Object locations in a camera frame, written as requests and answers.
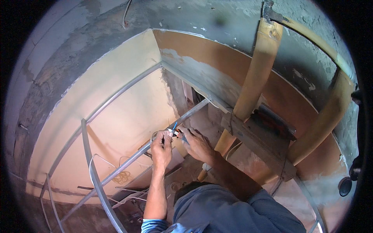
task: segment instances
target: bamboo pole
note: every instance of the bamboo pole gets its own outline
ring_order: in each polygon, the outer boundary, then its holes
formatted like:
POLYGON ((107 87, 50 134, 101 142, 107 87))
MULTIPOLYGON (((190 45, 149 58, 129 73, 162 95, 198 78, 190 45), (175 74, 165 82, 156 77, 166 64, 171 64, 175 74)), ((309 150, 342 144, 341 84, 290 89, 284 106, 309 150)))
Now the bamboo pole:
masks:
MULTIPOLYGON (((275 61, 277 50, 280 46, 281 37, 281 24, 276 22, 271 24, 267 23, 264 18, 260 19, 253 58, 241 93, 233 109, 233 115, 240 120, 245 120, 250 117, 250 114, 259 100, 262 89, 271 73, 273 62, 275 61)), ((224 156, 235 139, 236 137, 232 136, 225 129, 215 146, 215 150, 224 156)), ((203 181, 206 176, 206 170, 202 170, 198 176, 198 180, 203 181)))
MULTIPOLYGON (((297 165, 307 157, 332 132, 347 111, 353 91, 353 82, 345 72, 340 70, 326 105, 317 115, 310 128, 289 147, 287 158, 293 165, 297 165)), ((263 185, 276 177, 277 175, 271 170, 265 169, 253 179, 263 185)))
POLYGON ((314 42, 320 49, 322 49, 334 62, 335 64, 346 73, 346 75, 352 79, 352 70, 343 57, 337 53, 337 51, 331 47, 323 38, 311 31, 308 27, 304 26, 293 19, 284 16, 281 21, 282 24, 287 27, 299 32, 300 34, 307 37, 310 41, 314 42))

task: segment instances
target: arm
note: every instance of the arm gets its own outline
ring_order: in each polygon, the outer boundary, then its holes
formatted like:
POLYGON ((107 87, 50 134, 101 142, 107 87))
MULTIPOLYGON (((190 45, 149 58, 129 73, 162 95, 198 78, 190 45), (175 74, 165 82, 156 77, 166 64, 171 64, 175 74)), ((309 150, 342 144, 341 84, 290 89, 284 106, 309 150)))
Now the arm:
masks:
POLYGON ((238 199, 246 202, 262 187, 248 175, 227 162, 219 152, 214 151, 208 139, 193 128, 180 126, 189 144, 183 141, 187 152, 195 159, 207 163, 214 169, 214 174, 238 199))
POLYGON ((172 158, 170 132, 158 131, 150 148, 153 155, 153 176, 146 200, 144 219, 165 219, 167 216, 167 199, 164 188, 164 173, 172 158))

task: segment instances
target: beige wall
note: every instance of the beige wall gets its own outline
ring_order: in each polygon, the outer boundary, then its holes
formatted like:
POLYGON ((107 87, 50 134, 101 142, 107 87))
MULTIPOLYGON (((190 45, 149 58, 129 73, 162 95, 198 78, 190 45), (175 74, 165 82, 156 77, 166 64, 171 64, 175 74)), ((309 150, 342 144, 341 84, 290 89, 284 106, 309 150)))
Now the beige wall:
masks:
MULTIPOLYGON (((31 157, 28 180, 43 184, 46 173, 79 127, 81 119, 91 114, 117 89, 159 61, 160 53, 153 32, 147 30, 94 63, 67 91, 45 123, 31 157)), ((97 153, 118 166, 121 156, 131 156, 153 132, 167 127, 168 120, 173 122, 179 117, 175 115, 170 98, 169 87, 162 79, 160 69, 134 85, 89 125, 92 154, 97 153)), ((144 155, 138 161, 152 164, 151 159, 144 155)), ((115 169, 98 157, 94 162, 101 180, 115 169)), ((134 178, 145 169, 146 166, 133 163, 126 171, 134 178)), ((71 203, 78 202, 89 192, 77 186, 93 187, 81 136, 61 160, 51 178, 51 186, 59 190, 53 193, 55 201, 71 203)), ((115 186, 119 184, 110 181, 104 187, 106 194, 114 194, 117 191, 115 186)), ((40 189, 29 183, 26 191, 40 195, 40 189)), ((93 197, 87 203, 99 203, 99 200, 93 197)))

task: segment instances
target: shirt sleeve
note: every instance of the shirt sleeve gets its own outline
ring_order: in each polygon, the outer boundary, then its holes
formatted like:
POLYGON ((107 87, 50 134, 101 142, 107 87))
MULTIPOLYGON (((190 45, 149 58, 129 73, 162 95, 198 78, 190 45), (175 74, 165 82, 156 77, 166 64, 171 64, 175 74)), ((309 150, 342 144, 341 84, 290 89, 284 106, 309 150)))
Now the shirt sleeve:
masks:
POLYGON ((261 216, 268 218, 281 232, 306 232, 301 221, 261 189, 247 201, 261 216))
POLYGON ((158 233, 167 230, 168 223, 161 219, 143 219, 141 233, 158 233))

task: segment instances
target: forearm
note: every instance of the forearm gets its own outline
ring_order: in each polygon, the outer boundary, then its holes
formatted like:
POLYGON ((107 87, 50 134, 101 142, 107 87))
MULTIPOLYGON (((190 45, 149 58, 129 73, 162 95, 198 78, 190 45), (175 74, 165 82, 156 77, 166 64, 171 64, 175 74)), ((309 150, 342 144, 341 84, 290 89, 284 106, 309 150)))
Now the forearm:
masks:
POLYGON ((223 185, 241 201, 247 201, 261 189, 257 182, 227 162, 218 152, 207 164, 213 168, 214 175, 223 185))
POLYGON ((148 197, 146 200, 144 219, 165 219, 167 215, 167 199, 164 188, 164 171, 153 167, 148 197))

